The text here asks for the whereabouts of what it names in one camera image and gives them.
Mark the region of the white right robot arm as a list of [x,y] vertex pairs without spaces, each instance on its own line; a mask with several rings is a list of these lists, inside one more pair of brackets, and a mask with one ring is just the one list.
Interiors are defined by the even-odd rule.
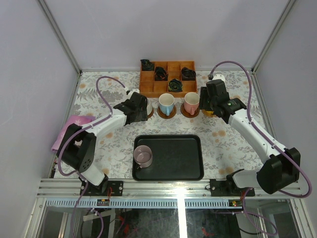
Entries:
[[296,148],[286,148],[264,132],[248,115],[247,106],[240,99],[229,97],[222,80],[211,80],[201,87],[199,108],[212,111],[237,130],[262,161],[260,169],[240,169],[226,177],[226,191],[230,195],[238,195],[247,187],[260,187],[273,194],[298,181],[300,152]]

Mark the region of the cream speckled mug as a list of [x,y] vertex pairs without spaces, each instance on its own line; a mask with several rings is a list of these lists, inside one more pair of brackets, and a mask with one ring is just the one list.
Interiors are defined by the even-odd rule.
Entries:
[[152,113],[152,110],[153,110],[152,102],[150,101],[150,99],[147,99],[147,115],[148,116]]

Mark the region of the purple glass mug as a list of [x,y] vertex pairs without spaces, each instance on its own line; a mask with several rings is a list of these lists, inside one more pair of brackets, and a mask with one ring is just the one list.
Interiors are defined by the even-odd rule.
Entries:
[[140,168],[147,168],[152,164],[153,153],[146,145],[137,146],[133,152],[133,158]]

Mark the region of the woven rattan coaster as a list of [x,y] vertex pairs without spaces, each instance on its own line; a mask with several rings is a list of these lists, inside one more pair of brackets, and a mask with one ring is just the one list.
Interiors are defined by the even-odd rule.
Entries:
[[213,111],[202,110],[202,113],[210,118],[217,118],[217,115]]

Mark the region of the pink ceramic mug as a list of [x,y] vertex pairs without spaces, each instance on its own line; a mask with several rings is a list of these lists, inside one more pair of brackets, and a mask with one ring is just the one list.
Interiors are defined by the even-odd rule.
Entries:
[[184,97],[184,109],[190,115],[194,115],[199,107],[200,96],[197,93],[189,92]]

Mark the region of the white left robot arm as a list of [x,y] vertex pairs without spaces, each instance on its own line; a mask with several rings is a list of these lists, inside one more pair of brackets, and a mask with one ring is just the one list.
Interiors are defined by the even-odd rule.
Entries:
[[129,98],[114,106],[112,113],[82,126],[68,126],[57,151],[58,170],[61,162],[75,170],[84,180],[91,184],[96,195],[108,191],[106,175],[94,162],[96,144],[110,132],[134,122],[148,120],[148,100],[138,92],[130,92]]

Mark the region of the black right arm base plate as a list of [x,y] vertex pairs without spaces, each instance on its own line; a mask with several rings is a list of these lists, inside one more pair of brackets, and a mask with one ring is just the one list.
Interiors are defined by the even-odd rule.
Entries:
[[238,188],[233,182],[228,180],[210,179],[211,196],[214,197],[242,197],[247,188]]

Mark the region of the brown wooden coaster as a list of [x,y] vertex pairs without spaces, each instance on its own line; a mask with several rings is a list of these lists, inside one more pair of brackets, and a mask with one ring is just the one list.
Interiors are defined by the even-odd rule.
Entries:
[[190,113],[188,113],[186,110],[185,110],[185,107],[184,107],[184,103],[181,105],[181,108],[180,108],[180,111],[182,113],[183,116],[187,117],[187,118],[195,118],[196,116],[198,116],[200,110],[199,108],[197,108],[194,112],[193,115],[191,115]]
[[147,118],[148,118],[148,119],[151,118],[151,117],[153,116],[153,114],[154,114],[154,108],[152,108],[152,111],[151,111],[151,113],[148,115]]
[[176,106],[173,107],[173,110],[171,111],[171,113],[170,113],[169,116],[165,115],[165,114],[160,110],[160,107],[158,107],[158,109],[157,109],[158,115],[159,115],[161,118],[163,118],[163,119],[171,119],[171,118],[173,118],[173,117],[176,115],[176,112],[177,112]]

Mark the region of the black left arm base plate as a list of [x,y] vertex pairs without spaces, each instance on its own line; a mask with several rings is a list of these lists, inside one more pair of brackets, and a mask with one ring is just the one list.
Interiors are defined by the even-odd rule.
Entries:
[[86,183],[82,182],[80,194],[84,196],[120,197],[123,195],[123,181],[108,180],[95,186],[88,183],[88,188],[84,191]]

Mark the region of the light blue mug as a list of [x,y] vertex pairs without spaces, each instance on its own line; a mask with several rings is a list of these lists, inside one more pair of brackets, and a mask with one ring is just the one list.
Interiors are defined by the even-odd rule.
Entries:
[[160,111],[167,117],[171,115],[171,112],[174,108],[174,97],[169,93],[164,93],[160,95],[159,99],[159,108]]

